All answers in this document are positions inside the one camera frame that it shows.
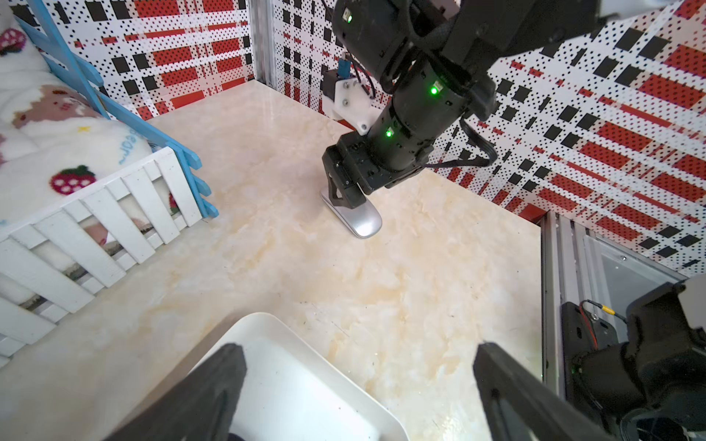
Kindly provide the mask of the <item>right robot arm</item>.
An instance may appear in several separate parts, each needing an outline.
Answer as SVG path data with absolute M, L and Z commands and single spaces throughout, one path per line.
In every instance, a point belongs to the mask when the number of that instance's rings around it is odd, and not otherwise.
M 631 222 L 705 211 L 705 35 L 683 42 L 630 27 L 607 53 L 595 39 L 658 1 L 464 1 L 444 18 L 430 1 L 340 1 L 333 28 L 391 99 L 323 157 L 328 201 L 361 211 L 369 195 L 433 167 L 435 141 L 457 125 L 474 158 L 442 164 L 454 178 L 504 156 L 468 123 L 497 115 L 531 148 L 493 200 L 526 218 L 551 209 L 606 211 Z

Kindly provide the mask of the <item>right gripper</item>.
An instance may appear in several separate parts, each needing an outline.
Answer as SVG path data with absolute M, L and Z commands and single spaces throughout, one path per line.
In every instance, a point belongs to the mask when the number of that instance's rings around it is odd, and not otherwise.
M 356 209 L 374 191 L 396 186 L 420 173 L 425 165 L 425 161 L 415 159 L 404 170 L 393 171 L 376 163 L 369 147 L 371 142 L 366 137 L 350 132 L 325 150 L 322 161 L 327 175 L 327 196 L 334 207 Z

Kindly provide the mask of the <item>silver mouse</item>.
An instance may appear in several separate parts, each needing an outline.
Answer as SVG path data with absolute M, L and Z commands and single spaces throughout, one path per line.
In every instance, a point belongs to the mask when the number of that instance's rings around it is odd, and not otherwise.
M 328 189 L 321 190 L 321 198 L 327 207 L 333 211 L 351 233 L 360 239 L 373 237 L 382 229 L 382 216 L 374 207 L 373 203 L 365 199 L 365 202 L 356 209 L 337 207 L 328 196 Z

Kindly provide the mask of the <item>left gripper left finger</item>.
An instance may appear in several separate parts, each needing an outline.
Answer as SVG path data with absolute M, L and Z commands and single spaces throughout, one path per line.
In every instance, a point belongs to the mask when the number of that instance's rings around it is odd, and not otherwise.
M 246 379 L 240 345 L 227 344 L 110 440 L 239 440 L 230 430 Z

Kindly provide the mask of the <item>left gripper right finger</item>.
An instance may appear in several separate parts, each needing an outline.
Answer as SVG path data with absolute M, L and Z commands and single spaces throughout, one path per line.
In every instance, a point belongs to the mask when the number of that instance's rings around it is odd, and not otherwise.
M 610 440 L 495 343 L 477 347 L 474 376 L 494 440 Z

